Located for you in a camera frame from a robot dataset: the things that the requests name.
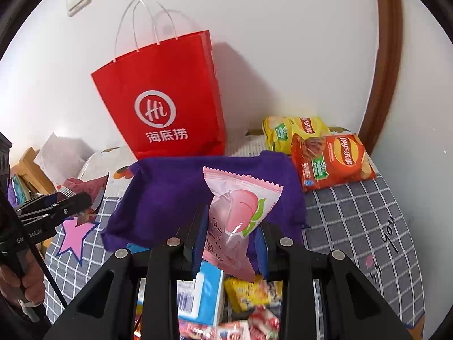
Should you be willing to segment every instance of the fork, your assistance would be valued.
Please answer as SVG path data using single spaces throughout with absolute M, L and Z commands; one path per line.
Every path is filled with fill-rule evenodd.
M 67 196 L 68 198 L 74 197 L 76 195 L 76 193 L 74 193 L 71 189 L 63 185 L 60 187 L 60 189 L 58 189 L 58 191 L 61 192 L 61 194 Z

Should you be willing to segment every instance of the green label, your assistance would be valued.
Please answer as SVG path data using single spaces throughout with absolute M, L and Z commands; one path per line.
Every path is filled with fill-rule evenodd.
M 279 126 L 275 127 L 275 133 L 277 134 L 277 138 L 279 141 L 287 141 L 288 140 L 288 133 L 286 131 L 286 126 L 284 123 L 281 123 Z
M 246 237 L 247 235 L 249 235 L 253 228 L 255 227 L 255 225 L 258 223 L 261 222 L 261 217 L 263 216 L 263 208 L 264 208 L 264 202 L 265 202 L 266 198 L 263 198 L 263 199 L 260 199 L 258 201 L 258 207 L 257 207 L 257 211 L 255 212 L 255 214 L 252 216 L 248 226 L 242 231 L 242 236 L 243 237 Z
M 324 156 L 321 154 L 319 157 L 312 159 L 313 172 L 316 180 L 325 179 L 329 176 L 326 171 L 326 163 Z

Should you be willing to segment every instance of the white wall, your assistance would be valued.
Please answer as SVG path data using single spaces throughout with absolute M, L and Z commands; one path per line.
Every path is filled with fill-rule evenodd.
M 0 131 L 14 144 L 12 162 L 53 131 L 95 150 L 124 143 L 90 73 L 112 59 L 129 1 L 92 0 L 69 18 L 65 0 L 43 0 L 23 24 L 0 61 Z M 159 1 L 179 33 L 211 31 L 229 129 L 259 127 L 268 114 L 314 113 L 359 129 L 374 71 L 376 0 Z M 149 18 L 138 13 L 145 45 L 153 42 Z M 169 37 L 163 14 L 158 27 Z M 130 17 L 125 28 L 121 53 L 133 49 Z
M 453 45 L 420 0 L 403 0 L 401 68 L 372 154 L 420 261 L 425 338 L 453 305 Z

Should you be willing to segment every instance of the snack package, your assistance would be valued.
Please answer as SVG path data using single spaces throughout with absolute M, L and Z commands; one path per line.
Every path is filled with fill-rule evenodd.
M 249 311 L 259 305 L 281 305 L 282 281 L 266 281 L 261 275 L 257 275 L 252 283 L 228 277 L 224 286 L 235 312 Z
M 139 310 L 139 308 L 137 308 L 137 311 L 135 312 L 134 337 L 132 338 L 133 340 L 140 340 L 140 338 L 141 338 L 142 310 L 143 310 L 142 307 L 140 308 L 140 310 Z
M 214 198 L 203 258 L 228 274 L 253 282 L 255 272 L 246 257 L 248 236 L 277 203 L 283 186 L 203 167 Z
M 181 340 L 215 340 L 216 328 L 214 326 L 200 325 L 184 320 L 179 320 Z
M 376 177 L 365 146 L 355 134 L 305 140 L 294 135 L 291 159 L 304 191 Z
M 179 320 L 181 340 L 250 340 L 248 322 L 236 321 L 205 326 Z
M 268 309 L 258 307 L 248 319 L 251 340 L 277 340 L 280 321 Z
M 330 135 L 320 117 L 268 116 L 263 121 L 266 145 L 271 151 L 291 154 L 291 141 L 297 134 L 302 139 Z
M 63 186 L 67 187 L 74 193 L 87 192 L 91 197 L 92 205 L 84 211 L 79 212 L 75 217 L 77 218 L 76 226 L 82 225 L 86 222 L 94 222 L 96 216 L 99 212 L 102 200 L 104 198 L 104 193 L 106 192 L 107 181 L 109 179 L 109 174 L 102 176 L 97 179 L 88 180 L 83 182 L 77 178 L 69 178 L 64 181 Z M 57 201 L 66 198 L 62 193 L 58 195 Z

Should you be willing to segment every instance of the metal screw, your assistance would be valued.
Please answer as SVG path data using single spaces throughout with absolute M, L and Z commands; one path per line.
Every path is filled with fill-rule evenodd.
M 280 239 L 280 244 L 283 245 L 284 247 L 290 247 L 294 244 L 293 239 L 290 237 L 283 237 Z
M 337 250 L 332 252 L 332 257 L 334 257 L 335 259 L 341 261 L 341 260 L 344 259 L 344 253 L 337 249 Z
M 177 237 L 171 237 L 167 240 L 167 245 L 170 247 L 175 247 L 176 245 L 180 244 L 180 240 Z
M 116 258 L 124 258 L 127 256 L 127 249 L 121 248 L 115 252 Z

